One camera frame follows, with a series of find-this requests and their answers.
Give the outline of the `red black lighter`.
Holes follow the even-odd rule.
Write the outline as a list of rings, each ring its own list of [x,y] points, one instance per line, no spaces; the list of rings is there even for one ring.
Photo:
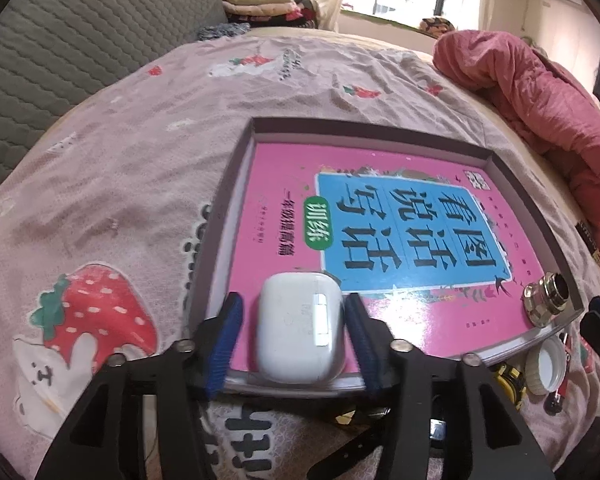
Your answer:
[[[568,374],[570,372],[571,358],[572,358],[572,338],[571,336],[563,332],[559,335],[559,339],[562,342],[562,345],[565,348],[565,374],[562,378],[562,382],[559,384],[558,388],[551,392],[544,401],[544,411],[546,414],[550,416],[556,416],[562,412],[564,408],[565,398],[568,389]]]

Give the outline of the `grey shallow cardboard box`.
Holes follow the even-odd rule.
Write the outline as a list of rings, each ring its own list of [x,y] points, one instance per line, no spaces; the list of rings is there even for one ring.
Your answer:
[[[394,336],[442,358],[503,361],[584,309],[567,258],[528,188],[494,151],[414,130],[257,117],[230,155],[196,248],[186,325],[244,302],[230,391],[348,396],[353,354],[321,386],[279,385],[257,358],[264,282],[321,273],[356,292]]]

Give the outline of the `grey quilted headboard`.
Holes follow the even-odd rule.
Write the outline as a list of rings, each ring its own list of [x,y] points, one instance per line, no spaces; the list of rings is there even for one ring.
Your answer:
[[[0,14],[0,185],[73,107],[225,20],[221,0],[10,0]]]

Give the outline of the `white plastic jar lid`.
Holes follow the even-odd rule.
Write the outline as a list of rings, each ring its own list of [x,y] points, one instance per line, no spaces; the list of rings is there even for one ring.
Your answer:
[[[528,390],[534,396],[546,396],[555,391],[564,377],[565,365],[565,348],[557,336],[533,347],[524,363]]]

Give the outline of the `black yellow digital watch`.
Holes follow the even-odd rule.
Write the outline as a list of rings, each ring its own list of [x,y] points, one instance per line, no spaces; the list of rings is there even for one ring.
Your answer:
[[[522,371],[508,363],[493,365],[490,367],[490,370],[510,402],[519,411],[524,400],[524,395],[527,392],[526,381],[524,380]]]

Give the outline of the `pink Chinese workbook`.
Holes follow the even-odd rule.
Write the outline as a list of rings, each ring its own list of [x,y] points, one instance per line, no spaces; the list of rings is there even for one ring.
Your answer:
[[[260,142],[228,278],[245,301],[238,372],[258,368],[260,290],[283,272],[331,276],[396,336],[447,357],[527,333],[522,291],[544,269],[482,162]]]

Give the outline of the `pink strawberry print blanket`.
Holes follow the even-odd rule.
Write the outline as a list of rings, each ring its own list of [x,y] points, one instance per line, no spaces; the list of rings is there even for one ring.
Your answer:
[[[310,37],[189,44],[97,92],[0,186],[0,455],[32,478],[109,350],[174,341],[202,212],[255,117],[342,119],[494,151],[530,193],[583,298],[600,264],[556,162],[419,55]]]

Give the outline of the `dark patterned cloth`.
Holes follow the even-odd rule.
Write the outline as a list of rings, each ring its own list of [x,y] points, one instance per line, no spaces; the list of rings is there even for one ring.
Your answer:
[[[251,29],[248,23],[222,23],[204,26],[196,35],[197,41],[210,41],[245,35]]]

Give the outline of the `white earbuds case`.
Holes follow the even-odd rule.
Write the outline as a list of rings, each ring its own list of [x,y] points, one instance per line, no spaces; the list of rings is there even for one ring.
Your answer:
[[[256,361],[269,382],[321,385],[344,367],[342,292],[330,276],[285,272],[268,278],[258,302]]]

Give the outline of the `rose pink quilt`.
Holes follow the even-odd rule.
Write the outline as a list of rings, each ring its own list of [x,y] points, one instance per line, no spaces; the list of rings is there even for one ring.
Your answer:
[[[490,102],[566,181],[600,248],[600,108],[568,70],[509,32],[457,30],[434,67]]]

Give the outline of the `stack of folded clothes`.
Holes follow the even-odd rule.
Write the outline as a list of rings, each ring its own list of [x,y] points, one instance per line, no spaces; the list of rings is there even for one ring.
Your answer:
[[[222,0],[230,23],[259,27],[317,28],[313,0]]]

